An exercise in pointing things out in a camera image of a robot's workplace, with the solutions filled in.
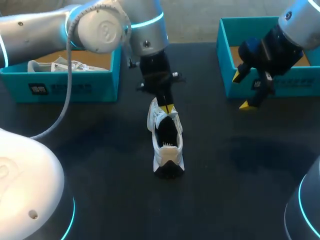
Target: teal bin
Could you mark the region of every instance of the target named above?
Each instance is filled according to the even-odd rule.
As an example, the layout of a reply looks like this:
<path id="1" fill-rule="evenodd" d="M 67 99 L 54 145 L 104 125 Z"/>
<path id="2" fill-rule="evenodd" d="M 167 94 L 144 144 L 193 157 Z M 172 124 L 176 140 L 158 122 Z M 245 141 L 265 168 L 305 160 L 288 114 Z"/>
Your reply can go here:
<path id="1" fill-rule="evenodd" d="M 257 70 L 239 84 L 233 83 L 237 71 L 230 47 L 240 46 L 250 37 L 263 38 L 278 23 L 278 17 L 221 18 L 216 43 L 217 56 L 228 98 L 250 98 L 255 94 Z M 294 66 L 285 75 L 274 78 L 274 97 L 320 96 L 320 48 L 304 52 L 309 66 Z"/>
<path id="2" fill-rule="evenodd" d="M 71 102 L 115 102 L 121 64 L 121 48 L 111 54 L 110 71 L 72 73 Z M 17 103 L 64 103 L 67 72 L 27 72 L 28 63 L 0 71 L 1 80 Z"/>

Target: gray floor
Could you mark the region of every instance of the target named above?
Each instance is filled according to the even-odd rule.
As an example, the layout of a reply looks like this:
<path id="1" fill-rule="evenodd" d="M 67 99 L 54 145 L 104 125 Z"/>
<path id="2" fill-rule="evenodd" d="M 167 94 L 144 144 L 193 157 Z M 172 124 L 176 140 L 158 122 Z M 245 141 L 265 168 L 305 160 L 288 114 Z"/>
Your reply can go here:
<path id="1" fill-rule="evenodd" d="M 161 0 L 172 43 L 215 42 L 223 17 L 278 16 L 294 0 Z M 3 15 L 51 11 L 87 0 L 0 0 Z"/>

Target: white sneaker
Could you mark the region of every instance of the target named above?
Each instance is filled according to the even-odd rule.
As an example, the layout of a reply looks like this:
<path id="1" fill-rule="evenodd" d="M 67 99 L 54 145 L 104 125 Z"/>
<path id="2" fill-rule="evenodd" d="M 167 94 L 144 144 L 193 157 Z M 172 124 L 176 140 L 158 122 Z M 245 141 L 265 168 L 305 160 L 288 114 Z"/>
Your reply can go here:
<path id="1" fill-rule="evenodd" d="M 175 107 L 167 114 L 158 106 L 157 98 L 154 98 L 149 107 L 147 128 L 152 132 L 153 171 L 166 177 L 181 175 L 185 170 L 182 155 L 183 128 Z"/>
<path id="2" fill-rule="evenodd" d="M 95 72 L 95 71 L 108 71 L 107 69 L 88 66 L 79 61 L 71 61 L 72 71 L 74 72 Z M 28 73 L 34 72 L 67 72 L 68 71 L 68 61 L 60 56 L 54 62 L 37 62 L 35 60 L 28 62 Z"/>

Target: shoe insole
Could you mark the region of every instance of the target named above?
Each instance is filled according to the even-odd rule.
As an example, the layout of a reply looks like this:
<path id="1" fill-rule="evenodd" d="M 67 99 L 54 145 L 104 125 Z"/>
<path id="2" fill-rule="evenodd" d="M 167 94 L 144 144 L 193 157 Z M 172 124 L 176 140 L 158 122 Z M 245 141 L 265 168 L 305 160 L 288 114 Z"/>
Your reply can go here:
<path id="1" fill-rule="evenodd" d="M 159 128 L 155 129 L 155 133 L 157 135 L 158 145 L 160 148 L 163 146 L 178 147 L 178 131 L 176 129 L 175 122 L 171 117 L 167 116 L 163 119 L 159 124 Z"/>

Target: cardboard bottom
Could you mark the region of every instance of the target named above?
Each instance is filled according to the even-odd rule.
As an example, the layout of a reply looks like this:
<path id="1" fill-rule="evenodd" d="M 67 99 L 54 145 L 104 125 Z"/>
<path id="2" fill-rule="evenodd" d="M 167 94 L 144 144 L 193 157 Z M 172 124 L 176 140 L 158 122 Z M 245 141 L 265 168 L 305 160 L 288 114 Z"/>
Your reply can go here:
<path id="1" fill-rule="evenodd" d="M 239 54 L 238 54 L 238 46 L 231 46 L 230 47 L 230 51 L 231 51 L 231 55 L 232 55 L 232 59 L 233 59 L 233 63 L 234 66 L 237 67 L 240 64 L 243 63 L 243 61 L 241 60 Z M 295 67 L 310 67 L 310 62 L 307 58 L 307 56 L 305 55 L 305 53 L 303 53 L 303 57 L 294 65 Z"/>
<path id="2" fill-rule="evenodd" d="M 67 51 L 57 51 L 47 56 L 40 57 L 36 59 L 36 61 L 39 63 L 52 63 L 57 60 L 58 57 L 67 59 Z M 97 54 L 90 51 L 73 50 L 71 58 L 73 61 L 78 61 L 88 66 L 103 68 L 107 70 L 111 69 L 111 53 Z"/>

